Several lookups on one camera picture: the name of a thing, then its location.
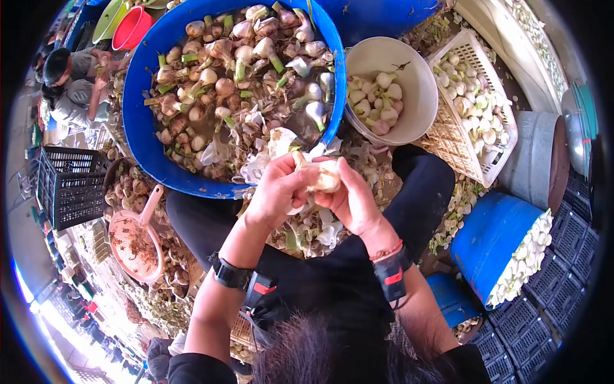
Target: wrist strap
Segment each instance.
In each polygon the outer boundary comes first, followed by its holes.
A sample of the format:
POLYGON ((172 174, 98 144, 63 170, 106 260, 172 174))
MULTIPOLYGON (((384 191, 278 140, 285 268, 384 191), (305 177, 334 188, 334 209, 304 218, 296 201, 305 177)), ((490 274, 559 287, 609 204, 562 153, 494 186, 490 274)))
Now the wrist strap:
POLYGON ((388 251, 378 251, 375 256, 370 256, 369 260, 371 260, 372 262, 376 262, 380 259, 384 259, 385 257, 389 257, 392 255, 395 255, 397 253, 399 253, 399 251, 401 250, 401 245, 403 245, 403 240, 399 240, 397 245, 395 245, 392 249, 388 250, 388 251))

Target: black jacket sleeve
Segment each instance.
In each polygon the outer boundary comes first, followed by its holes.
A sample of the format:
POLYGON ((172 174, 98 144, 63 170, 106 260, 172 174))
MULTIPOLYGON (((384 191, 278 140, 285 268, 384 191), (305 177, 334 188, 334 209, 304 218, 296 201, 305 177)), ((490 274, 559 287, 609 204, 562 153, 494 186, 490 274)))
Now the black jacket sleeve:
POLYGON ((236 384, 236 376, 224 362, 201 353, 182 353, 171 358, 169 384, 236 384))

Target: blue bucket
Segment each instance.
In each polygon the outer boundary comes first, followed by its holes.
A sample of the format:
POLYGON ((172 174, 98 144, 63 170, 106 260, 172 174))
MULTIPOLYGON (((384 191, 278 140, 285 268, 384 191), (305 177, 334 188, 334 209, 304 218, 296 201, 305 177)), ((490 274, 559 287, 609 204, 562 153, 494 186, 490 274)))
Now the blue bucket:
POLYGON ((486 300, 527 231, 543 213, 534 205, 500 192, 478 200, 450 247, 452 260, 486 310, 486 300))
POLYGON ((426 282, 450 328, 480 315, 469 297, 458 287, 454 277, 434 273, 426 278, 426 282))
MULTIPOLYGON (((270 7, 273 3, 274 1, 263 1, 260 4, 270 7)), ((248 0, 183 2, 172 12, 162 16, 151 27, 134 52, 123 89, 122 109, 126 139, 136 161, 143 170, 167 187, 186 194, 209 198, 241 198, 243 192, 249 187, 245 184, 230 184, 205 179, 179 168, 170 161, 163 153, 162 143, 154 135, 154 115, 149 107, 143 105, 142 93, 149 90, 152 80, 152 75, 146 68, 155 71, 158 66, 158 52, 168 52, 177 40, 185 35, 187 23, 202 20, 206 15, 217 15, 230 9, 254 4, 256 4, 254 1, 248 0)), ((306 12, 308 10, 305 0, 294 0, 289 5, 283 3, 283 6, 287 10, 291 8, 301 8, 306 12)), ((318 32, 321 33, 330 50, 333 53, 336 52, 335 104, 328 129, 322 137, 322 142, 328 145, 335 137, 343 116, 346 97, 345 57, 335 24, 318 3, 311 0, 311 7, 313 21, 318 32)))

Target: hand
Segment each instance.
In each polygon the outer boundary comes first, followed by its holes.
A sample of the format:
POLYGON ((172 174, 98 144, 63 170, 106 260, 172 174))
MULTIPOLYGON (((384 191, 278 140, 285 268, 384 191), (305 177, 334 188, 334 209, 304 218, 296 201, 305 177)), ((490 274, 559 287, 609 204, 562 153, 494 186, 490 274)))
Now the hand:
POLYGON ((100 91, 109 83, 109 71, 103 71, 100 76, 96 76, 94 81, 94 89, 100 91))
POLYGON ((317 181, 319 173, 316 168, 295 171, 295 166, 291 153, 266 166, 244 214, 247 222, 265 225, 268 233, 286 221, 290 205, 298 208, 307 202, 306 187, 317 181))
MULTIPOLYGON (((330 160, 326 157, 318 160, 330 160)), ((314 193, 316 204, 329 208, 341 220, 343 225, 354 235, 362 237, 369 230, 377 227, 383 218, 375 205, 373 193, 362 176, 354 171, 345 158, 337 160, 337 172, 341 187, 332 194, 314 193)))

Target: green plastic basin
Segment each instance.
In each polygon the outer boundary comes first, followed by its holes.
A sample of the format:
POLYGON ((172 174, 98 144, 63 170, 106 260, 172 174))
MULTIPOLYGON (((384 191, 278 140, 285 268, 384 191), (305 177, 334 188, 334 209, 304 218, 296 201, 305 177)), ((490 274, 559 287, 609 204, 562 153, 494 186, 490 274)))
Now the green plastic basin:
POLYGON ((100 40, 112 39, 120 21, 126 16, 130 9, 122 3, 122 0, 111 0, 100 16, 98 24, 94 29, 91 42, 97 44, 100 40))

